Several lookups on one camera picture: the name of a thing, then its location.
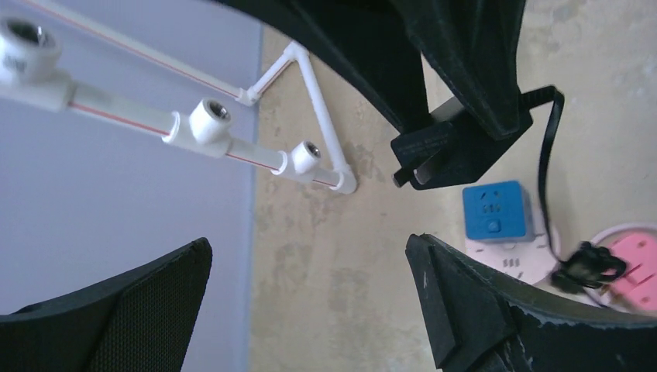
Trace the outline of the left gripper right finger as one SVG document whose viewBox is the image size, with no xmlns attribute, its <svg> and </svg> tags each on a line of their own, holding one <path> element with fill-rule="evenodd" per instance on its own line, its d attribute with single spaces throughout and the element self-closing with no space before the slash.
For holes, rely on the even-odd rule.
<svg viewBox="0 0 657 372">
<path fill-rule="evenodd" d="M 551 294 L 429 234 L 405 254 L 442 371 L 654 371 L 656 320 Z"/>
</svg>

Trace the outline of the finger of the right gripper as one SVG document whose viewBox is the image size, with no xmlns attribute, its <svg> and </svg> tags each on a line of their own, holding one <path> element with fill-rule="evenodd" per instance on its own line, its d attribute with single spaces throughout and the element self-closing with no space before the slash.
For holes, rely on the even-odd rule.
<svg viewBox="0 0 657 372">
<path fill-rule="evenodd" d="M 525 2 L 394 1 L 411 43 L 493 139 L 520 129 L 517 50 Z"/>
<path fill-rule="evenodd" d="M 420 53 L 389 1 L 227 0 L 299 42 L 399 132 L 431 122 Z"/>
</svg>

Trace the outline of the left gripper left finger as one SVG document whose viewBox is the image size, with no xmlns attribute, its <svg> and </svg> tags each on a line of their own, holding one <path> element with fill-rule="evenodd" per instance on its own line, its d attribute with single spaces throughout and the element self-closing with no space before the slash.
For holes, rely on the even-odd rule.
<svg viewBox="0 0 657 372">
<path fill-rule="evenodd" d="M 1 317 L 3 371 L 179 371 L 212 266 L 196 239 L 86 288 Z"/>
</svg>

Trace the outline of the blue cube socket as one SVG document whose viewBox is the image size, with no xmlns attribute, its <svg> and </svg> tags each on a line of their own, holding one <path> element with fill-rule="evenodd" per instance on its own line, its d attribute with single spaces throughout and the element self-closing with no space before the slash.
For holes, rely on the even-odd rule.
<svg viewBox="0 0 657 372">
<path fill-rule="evenodd" d="M 529 241 L 535 236 L 531 200 L 518 181 L 462 190 L 466 238 L 476 241 Z"/>
</svg>

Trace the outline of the black power adapter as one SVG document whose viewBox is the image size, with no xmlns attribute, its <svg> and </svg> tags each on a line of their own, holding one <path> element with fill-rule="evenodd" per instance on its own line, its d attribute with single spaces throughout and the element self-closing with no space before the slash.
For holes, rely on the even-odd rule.
<svg viewBox="0 0 657 372">
<path fill-rule="evenodd" d="M 399 169 L 392 180 L 401 188 L 410 183 L 416 190 L 446 188 L 478 181 L 531 127 L 530 110 L 550 104 L 538 160 L 538 201 L 542 221 L 551 227 L 547 199 L 549 162 L 565 106 L 563 93 L 547 85 L 518 95 L 520 128 L 501 140 L 490 137 L 457 98 L 451 98 L 433 113 L 434 122 L 423 129 L 402 133 L 390 143 Z M 579 294 L 599 289 L 622 277 L 626 261 L 608 248 L 581 242 L 568 259 L 558 258 L 551 282 L 561 291 Z"/>
</svg>

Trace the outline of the pink square plug adapter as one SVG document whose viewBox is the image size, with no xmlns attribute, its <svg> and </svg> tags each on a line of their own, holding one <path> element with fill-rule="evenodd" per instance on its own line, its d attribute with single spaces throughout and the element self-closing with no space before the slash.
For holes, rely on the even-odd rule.
<svg viewBox="0 0 657 372">
<path fill-rule="evenodd" d="M 656 311 L 656 238 L 630 232 L 615 240 L 611 252 L 627 264 L 624 275 L 611 283 L 611 292 L 643 312 Z"/>
</svg>

